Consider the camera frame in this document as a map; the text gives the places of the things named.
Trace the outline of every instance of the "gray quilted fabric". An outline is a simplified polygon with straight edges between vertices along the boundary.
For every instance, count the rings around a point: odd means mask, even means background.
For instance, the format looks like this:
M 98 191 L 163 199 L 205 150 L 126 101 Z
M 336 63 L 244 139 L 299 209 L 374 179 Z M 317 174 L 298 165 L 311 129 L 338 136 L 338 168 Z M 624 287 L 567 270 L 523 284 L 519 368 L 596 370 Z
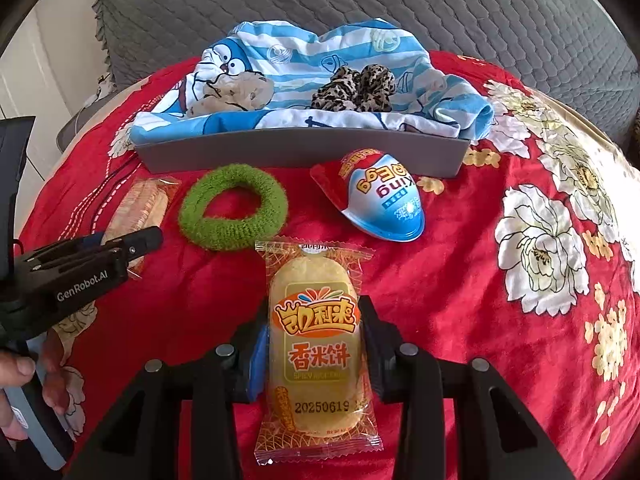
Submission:
M 638 62 L 592 0 L 97 0 L 94 9 L 119 87 L 199 54 L 238 22 L 289 20 L 321 34 L 381 17 L 429 50 L 504 67 L 623 148 L 640 102 Z

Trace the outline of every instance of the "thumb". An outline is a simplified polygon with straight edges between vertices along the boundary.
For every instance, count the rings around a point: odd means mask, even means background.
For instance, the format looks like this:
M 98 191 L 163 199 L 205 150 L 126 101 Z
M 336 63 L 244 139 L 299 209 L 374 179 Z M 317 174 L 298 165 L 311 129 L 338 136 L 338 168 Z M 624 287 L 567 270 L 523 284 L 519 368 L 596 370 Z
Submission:
M 31 381 L 36 363 L 30 357 L 23 357 L 0 351 L 0 388 L 23 386 Z

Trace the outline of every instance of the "white wall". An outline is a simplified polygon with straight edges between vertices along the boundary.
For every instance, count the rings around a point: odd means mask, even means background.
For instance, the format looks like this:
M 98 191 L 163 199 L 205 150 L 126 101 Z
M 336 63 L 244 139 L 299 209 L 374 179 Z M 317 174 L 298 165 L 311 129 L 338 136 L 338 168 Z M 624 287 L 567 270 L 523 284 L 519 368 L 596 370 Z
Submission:
M 0 57 L 0 118 L 34 115 L 15 232 L 60 158 L 56 136 L 106 71 L 95 39 L 94 0 L 40 0 Z

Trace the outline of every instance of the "cartoon eye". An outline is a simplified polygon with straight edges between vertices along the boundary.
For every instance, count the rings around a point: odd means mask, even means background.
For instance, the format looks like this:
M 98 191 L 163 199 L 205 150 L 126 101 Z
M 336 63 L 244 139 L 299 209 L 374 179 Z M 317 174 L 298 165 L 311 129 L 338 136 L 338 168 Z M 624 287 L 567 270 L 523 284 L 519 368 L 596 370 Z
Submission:
M 218 54 L 218 57 L 222 60 L 222 63 L 226 63 L 231 59 L 231 49 L 225 44 L 216 45 L 213 48 L 213 52 Z
M 241 59 L 235 58 L 229 61 L 229 75 L 238 75 L 246 70 Z

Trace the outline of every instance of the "white sticker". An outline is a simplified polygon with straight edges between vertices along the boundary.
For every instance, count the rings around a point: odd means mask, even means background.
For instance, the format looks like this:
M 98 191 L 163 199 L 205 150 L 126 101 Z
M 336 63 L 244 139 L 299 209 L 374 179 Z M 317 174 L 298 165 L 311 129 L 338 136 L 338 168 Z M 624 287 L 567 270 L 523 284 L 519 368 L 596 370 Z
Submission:
M 326 245 L 311 245 L 311 244 L 300 244 L 300 249 L 303 253 L 306 254 L 320 254 L 324 253 L 328 247 Z
M 20 422 L 20 425 L 25 430 L 28 430 L 29 425 L 27 424 L 27 420 L 24 418 L 24 415 L 22 414 L 22 412 L 18 408 L 14 408 L 13 406 L 11 407 L 11 409 L 14 410 L 15 418 L 17 419 L 18 422 Z

